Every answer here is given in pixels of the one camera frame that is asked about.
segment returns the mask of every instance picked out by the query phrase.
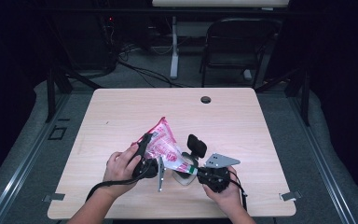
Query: desk leg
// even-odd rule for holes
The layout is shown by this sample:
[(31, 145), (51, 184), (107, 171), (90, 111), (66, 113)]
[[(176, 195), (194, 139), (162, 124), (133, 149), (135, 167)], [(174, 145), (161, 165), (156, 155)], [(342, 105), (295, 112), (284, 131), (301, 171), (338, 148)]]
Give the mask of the desk leg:
[(178, 38), (176, 33), (176, 17), (172, 17), (172, 62), (171, 62), (171, 78), (178, 78)]
[(54, 77), (53, 71), (50, 69), (48, 72), (48, 76), (46, 79), (46, 83), (48, 84), (48, 118), (46, 119), (46, 123), (49, 123), (53, 118), (56, 107), (55, 107), (55, 88), (54, 88)]

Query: white desk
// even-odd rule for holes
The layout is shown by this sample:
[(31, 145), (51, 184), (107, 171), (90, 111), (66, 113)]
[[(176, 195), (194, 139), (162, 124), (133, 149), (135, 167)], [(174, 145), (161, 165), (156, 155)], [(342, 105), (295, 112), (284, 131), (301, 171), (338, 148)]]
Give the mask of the white desk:
[[(153, 0), (153, 7), (287, 7), (289, 0)], [(172, 17), (172, 62), (170, 78), (178, 78), (177, 23)]]
[[(200, 101), (211, 97), (209, 104)], [(115, 151), (138, 140), (161, 117), (166, 117), (183, 151), (188, 135), (205, 142), (208, 150), (200, 164), (216, 152), (236, 158), (235, 165), (254, 217), (288, 217), (296, 212), (255, 92), (230, 89), (100, 89), (94, 92), (66, 163), (48, 217), (70, 218), (85, 202), (90, 189), (103, 179), (105, 164)], [(120, 197), (107, 218), (211, 218), (224, 217), (195, 179), (180, 185), (167, 170), (162, 192), (158, 179), (142, 179)]]

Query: black chair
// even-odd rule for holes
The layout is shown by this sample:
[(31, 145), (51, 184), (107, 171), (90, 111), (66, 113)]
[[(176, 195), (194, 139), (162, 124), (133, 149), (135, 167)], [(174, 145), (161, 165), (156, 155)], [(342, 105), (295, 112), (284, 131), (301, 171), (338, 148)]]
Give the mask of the black chair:
[(266, 45), (279, 33), (281, 22), (270, 19), (225, 18), (208, 29), (200, 73), (202, 87), (208, 68), (255, 70), (255, 88)]

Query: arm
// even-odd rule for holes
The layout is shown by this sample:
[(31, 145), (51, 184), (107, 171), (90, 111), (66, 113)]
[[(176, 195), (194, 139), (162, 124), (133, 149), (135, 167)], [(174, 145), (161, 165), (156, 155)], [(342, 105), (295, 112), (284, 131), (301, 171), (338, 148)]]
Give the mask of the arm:
[[(228, 170), (236, 174), (234, 168), (228, 167)], [(230, 177), (236, 181), (234, 174)], [(214, 200), (220, 209), (228, 216), (233, 224), (255, 224), (254, 220), (249, 216), (246, 210), (242, 207), (240, 190), (233, 183), (228, 185), (228, 188), (220, 193), (213, 192), (208, 186), (202, 185), (206, 195)]]
[[(136, 156), (129, 163), (137, 150), (138, 145), (134, 144), (124, 152), (113, 153), (106, 163), (103, 181), (131, 179), (133, 169), (141, 160), (141, 156)], [(113, 185), (95, 190), (94, 194), (75, 213), (68, 223), (102, 223), (113, 202), (135, 185), (136, 183), (131, 185)]]

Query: metal bracket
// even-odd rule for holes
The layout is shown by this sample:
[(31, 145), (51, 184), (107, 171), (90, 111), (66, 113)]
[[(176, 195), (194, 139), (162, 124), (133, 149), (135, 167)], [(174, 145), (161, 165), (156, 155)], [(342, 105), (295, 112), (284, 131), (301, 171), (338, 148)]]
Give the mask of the metal bracket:
[(161, 157), (158, 157), (158, 192), (162, 191), (162, 181), (164, 180), (165, 173), (164, 162)]
[(53, 200), (62, 201), (65, 197), (65, 194), (59, 194), (59, 193), (53, 193), (51, 195), (45, 195), (45, 197), (42, 199), (45, 203), (51, 203)]
[(296, 191), (296, 192), (288, 192), (288, 193), (285, 193), (285, 194), (279, 194), (279, 197), (284, 200), (285, 202), (286, 201), (295, 201), (299, 198), (302, 198), (302, 194), (300, 193), (300, 191)]
[(241, 162), (239, 160), (235, 160), (230, 157), (214, 153), (206, 161), (205, 167), (207, 167), (207, 168), (222, 168), (222, 167), (228, 167), (230, 165), (235, 165), (235, 164), (240, 164), (240, 163)]

